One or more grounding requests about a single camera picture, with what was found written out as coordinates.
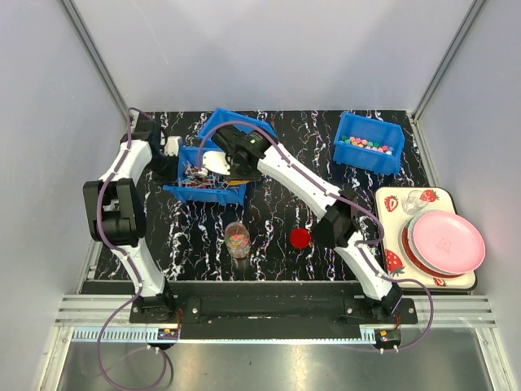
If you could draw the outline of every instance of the gray wall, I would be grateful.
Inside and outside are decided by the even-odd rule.
[[[420,119],[440,185],[481,230],[490,297],[520,381],[521,2],[488,2]]]
[[[34,389],[90,241],[81,187],[123,121],[55,0],[0,2],[0,383]]]
[[[414,109],[471,0],[75,0],[128,104]]]

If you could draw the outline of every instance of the blue bin with colorful beads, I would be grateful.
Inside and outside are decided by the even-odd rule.
[[[182,182],[185,178],[186,166],[190,163],[197,166],[197,147],[180,147],[179,164],[177,166],[177,179]],[[208,151],[220,151],[219,148],[203,148],[203,153]],[[163,190],[170,191],[183,204],[188,201],[217,202],[220,205],[241,204],[244,206],[246,184],[229,186],[226,189],[197,189],[193,187],[181,187],[176,185],[164,185]]]
[[[204,124],[201,131],[197,134],[197,137],[200,139],[203,139],[204,136],[206,136],[210,130],[215,128],[217,125],[220,125],[223,122],[228,122],[228,121],[247,122],[248,124],[258,126],[258,127],[262,128],[263,130],[265,130],[266,132],[277,137],[277,134],[275,133],[273,128],[268,124],[268,122],[256,120],[255,118],[250,118],[249,116],[244,116],[242,114],[238,114],[237,112],[231,112],[231,111],[225,110],[224,108],[217,108],[216,111],[213,112],[212,116],[210,116],[210,118],[208,118],[208,121],[206,121],[206,123]],[[249,134],[253,131],[253,129],[250,126],[246,126],[246,125],[234,125],[234,127],[246,134]],[[206,143],[204,144],[204,146],[211,147],[211,148],[218,147],[212,141],[212,137],[210,137],[208,140],[206,140]]]
[[[390,153],[352,145],[350,138],[385,146]],[[338,164],[367,169],[375,174],[397,175],[400,172],[404,143],[401,126],[345,112],[336,131],[333,160]]]

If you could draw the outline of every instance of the cable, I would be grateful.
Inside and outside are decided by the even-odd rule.
[[[227,121],[227,122],[222,122],[220,123],[219,125],[216,125],[214,126],[212,129],[210,129],[208,131],[208,133],[206,133],[206,135],[204,136],[203,140],[201,141],[201,144],[199,145],[199,150],[198,150],[198,153],[197,153],[197,165],[198,165],[198,168],[200,169],[201,166],[202,166],[202,162],[203,162],[203,146],[204,144],[206,143],[206,141],[212,137],[212,135],[218,131],[220,128],[224,127],[224,126],[228,126],[228,125],[242,125],[242,126],[247,126],[249,127],[250,129],[253,129],[255,131],[257,131],[258,133],[262,134],[265,138],[268,139],[268,141],[271,143],[271,145],[275,148],[275,150],[277,151],[277,153],[281,156],[281,158],[286,161],[286,163],[290,164],[290,160],[289,158],[284,155],[284,153],[282,152],[282,150],[280,149],[280,147],[277,145],[277,143],[272,139],[271,135],[266,132],[265,130],[263,130],[261,127],[259,126],[256,126],[256,125],[253,125],[253,124],[250,124],[248,122],[245,122],[245,121]],[[306,178],[309,182],[311,182],[316,188],[318,188],[320,191],[322,191],[324,194],[326,194],[327,196],[331,196],[333,197],[334,199],[340,201],[340,202],[344,202],[345,204],[357,209],[358,211],[364,213],[367,217],[369,217],[371,220],[374,221],[374,223],[376,224],[376,226],[378,227],[378,231],[379,231],[379,237],[377,239],[373,239],[373,240],[359,240],[355,243],[355,245],[357,246],[358,248],[358,251],[360,252],[360,254],[362,255],[362,257],[364,258],[364,260],[366,261],[367,265],[369,266],[369,268],[371,268],[371,270],[378,276],[380,277],[381,279],[385,280],[385,281],[388,281],[390,283],[416,283],[421,289],[423,289],[425,291],[425,293],[427,294],[427,298],[429,300],[429,306],[430,306],[430,314],[429,314],[429,320],[427,322],[427,326],[425,328],[425,330],[423,331],[422,335],[417,339],[415,340],[414,342],[411,342],[410,344],[406,345],[406,346],[403,346],[402,348],[400,348],[400,350],[407,350],[407,349],[410,349],[412,347],[414,347],[415,345],[417,345],[420,341],[423,340],[423,338],[425,338],[425,336],[427,335],[427,333],[429,332],[429,330],[431,330],[431,326],[432,326],[432,321],[434,320],[434,302],[432,300],[432,295],[431,293],[429,292],[429,289],[425,286],[425,284],[423,284],[422,282],[416,280],[416,279],[393,279],[391,277],[389,277],[388,275],[384,275],[382,273],[380,273],[375,267],[374,265],[371,263],[370,259],[367,257],[366,255],[366,252],[364,251],[362,245],[365,244],[365,245],[368,245],[368,246],[377,246],[379,245],[381,242],[382,242],[382,239],[385,235],[385,231],[383,229],[383,225],[382,223],[380,222],[380,220],[374,215],[372,214],[371,211],[369,211],[368,209],[365,209],[364,207],[360,206],[359,204],[356,204],[354,202],[352,202],[351,200],[348,200],[346,198],[343,198],[342,196],[340,195],[337,195],[337,194],[333,194],[333,193],[328,193],[326,191],[326,188],[324,186],[322,186],[320,183],[318,183],[317,181],[315,181],[313,178],[311,178],[307,173],[305,173],[305,171],[303,171],[300,167],[296,166],[296,165],[291,165],[291,167],[297,171],[300,175],[302,175],[304,178]],[[359,351],[364,351],[364,352],[376,352],[378,353],[378,350],[363,350],[363,349],[356,349],[356,348],[353,348],[355,350],[359,350]],[[386,353],[393,353],[391,350],[386,350],[385,351]]]
[[[98,234],[105,246],[107,246],[109,249],[120,252],[123,257],[127,258],[127,262],[130,265],[130,268],[136,275],[136,279],[138,280],[138,291],[135,293],[134,296],[132,296],[130,299],[128,299],[123,305],[121,305],[117,310],[115,310],[105,321],[103,326],[101,327],[101,330],[98,335],[98,339],[96,340],[96,350],[98,354],[98,367],[101,372],[101,376],[115,389],[119,389],[122,391],[149,391],[154,389],[164,378],[164,374],[166,373],[167,368],[167,362],[169,360],[169,357],[167,354],[160,349],[156,349],[156,352],[159,352],[161,356],[163,357],[163,370],[161,371],[160,377],[149,387],[146,387],[144,389],[128,389],[126,387],[123,387],[122,385],[117,384],[114,380],[111,379],[111,377],[108,375],[107,370],[103,367],[103,362],[101,359],[101,340],[103,337],[103,333],[107,329],[108,324],[122,311],[127,305],[133,303],[138,299],[138,297],[141,296],[142,290],[143,290],[143,283],[142,283],[142,277],[139,274],[139,270],[132,261],[132,258],[130,257],[129,253],[126,252],[123,248],[117,247],[114,244],[110,242],[110,240],[105,235],[105,231],[103,230],[103,197],[105,196],[105,191],[107,190],[107,187],[111,180],[117,175],[117,172],[125,162],[125,159],[127,155],[130,153],[130,148],[132,147],[132,125],[130,123],[130,112],[135,111],[139,112],[140,114],[143,114],[146,118],[153,121],[154,119],[146,114],[145,112],[142,112],[141,110],[137,108],[129,108],[129,115],[127,116],[127,144],[126,149],[121,154],[121,158],[117,161],[116,166],[114,167],[114,171],[112,171],[107,179],[105,179],[105,182],[103,182],[103,185],[101,186],[101,189],[99,190],[99,196],[98,196],[98,202],[96,204],[96,227],[98,228]]]

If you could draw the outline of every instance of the pink plate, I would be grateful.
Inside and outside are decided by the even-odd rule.
[[[442,210],[418,219],[413,240],[420,255],[446,273],[473,271],[485,257],[485,243],[478,230],[463,217]]]

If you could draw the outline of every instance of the black marble surface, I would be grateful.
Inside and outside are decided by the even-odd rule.
[[[281,143],[314,173],[338,187],[351,187],[359,202],[374,210],[373,194],[382,186],[427,186],[416,141],[405,112],[355,111],[357,115],[401,125],[405,134],[401,171],[393,176],[375,175],[332,161],[333,140],[341,111],[241,112],[275,129]],[[167,135],[181,135],[185,145],[198,146],[197,133],[212,112],[156,112]],[[342,259],[328,248],[311,245],[296,250],[289,243],[294,228],[311,229],[315,216],[298,198],[271,178],[248,185],[244,208],[240,205],[182,204],[161,190],[144,174],[138,184],[147,213],[151,255],[171,280],[354,280]],[[241,221],[252,238],[249,258],[237,263],[223,240],[225,227]],[[360,219],[364,234],[375,237],[366,217]],[[382,262],[380,251],[374,255]],[[128,280],[124,267],[105,248],[94,279]]]

